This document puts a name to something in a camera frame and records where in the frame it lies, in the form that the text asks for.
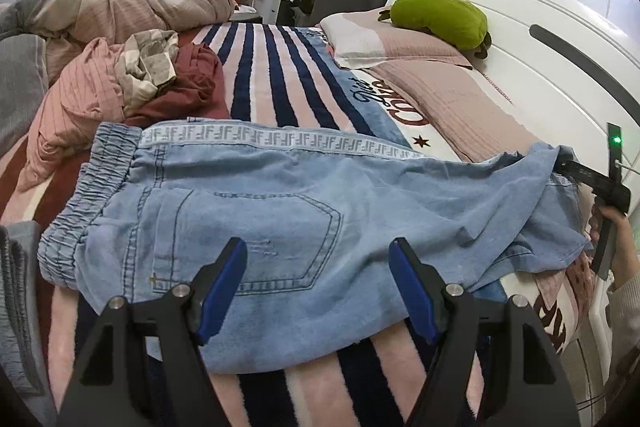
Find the person's right forearm sleeve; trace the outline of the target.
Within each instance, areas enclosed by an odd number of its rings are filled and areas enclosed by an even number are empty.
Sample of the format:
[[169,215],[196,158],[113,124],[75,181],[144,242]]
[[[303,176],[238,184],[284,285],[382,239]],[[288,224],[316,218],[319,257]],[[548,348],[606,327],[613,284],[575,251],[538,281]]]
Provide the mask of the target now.
[[611,405],[639,364],[639,273],[622,286],[608,290],[612,331],[610,376],[605,386],[605,401]]

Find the person's right hand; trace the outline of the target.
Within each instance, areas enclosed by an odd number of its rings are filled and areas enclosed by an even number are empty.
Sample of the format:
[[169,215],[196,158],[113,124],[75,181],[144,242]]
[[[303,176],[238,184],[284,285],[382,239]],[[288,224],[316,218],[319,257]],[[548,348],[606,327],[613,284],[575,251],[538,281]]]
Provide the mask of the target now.
[[632,228],[628,218],[614,207],[605,206],[597,199],[591,208],[590,239],[593,245],[597,245],[604,220],[612,222],[615,227],[615,251],[611,262],[613,273],[613,288],[618,289],[633,279],[639,272],[639,258],[637,254]]

